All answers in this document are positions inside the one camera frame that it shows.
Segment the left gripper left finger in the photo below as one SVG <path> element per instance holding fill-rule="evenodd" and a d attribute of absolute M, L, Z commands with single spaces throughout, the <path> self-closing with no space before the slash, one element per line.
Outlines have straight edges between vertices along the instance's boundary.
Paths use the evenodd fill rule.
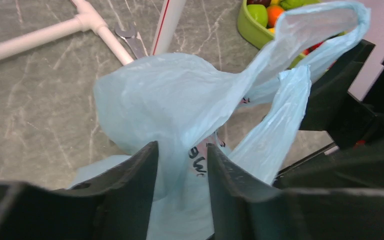
<path fill-rule="evenodd" d="M 70 189 L 0 181 L 0 240 L 144 240 L 154 196 L 159 147 Z"/>

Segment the light blue plastic bag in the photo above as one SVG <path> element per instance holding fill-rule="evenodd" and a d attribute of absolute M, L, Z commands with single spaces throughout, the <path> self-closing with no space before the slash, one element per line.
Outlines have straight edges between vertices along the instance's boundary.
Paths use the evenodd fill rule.
<path fill-rule="evenodd" d="M 271 184 L 305 116 L 312 84 L 362 40 L 370 22 L 371 10 L 357 1 L 305 5 L 280 16 L 274 39 L 240 73 L 217 70 L 196 55 L 164 53 L 101 77 L 93 88 L 99 124 L 123 154 L 79 168 L 72 183 L 96 177 L 157 141 L 147 239 L 208 239 L 214 227 L 207 144 L 221 144 L 218 129 L 239 108 L 271 105 L 233 150 L 222 147 L 234 163 Z"/>

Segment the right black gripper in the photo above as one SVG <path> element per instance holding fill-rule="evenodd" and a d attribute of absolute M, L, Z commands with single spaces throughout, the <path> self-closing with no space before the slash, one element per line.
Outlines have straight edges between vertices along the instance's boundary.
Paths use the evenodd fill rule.
<path fill-rule="evenodd" d="M 311 86 L 299 129 L 328 128 L 333 144 L 281 170 L 276 188 L 384 189 L 384 59 L 364 99 L 346 97 L 375 46 L 361 40 Z"/>

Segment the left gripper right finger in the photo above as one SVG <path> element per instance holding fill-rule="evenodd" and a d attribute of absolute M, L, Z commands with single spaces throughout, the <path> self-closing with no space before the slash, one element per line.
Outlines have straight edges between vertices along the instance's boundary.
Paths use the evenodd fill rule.
<path fill-rule="evenodd" d="M 277 189 L 208 147 L 214 240 L 384 240 L 384 189 Z"/>

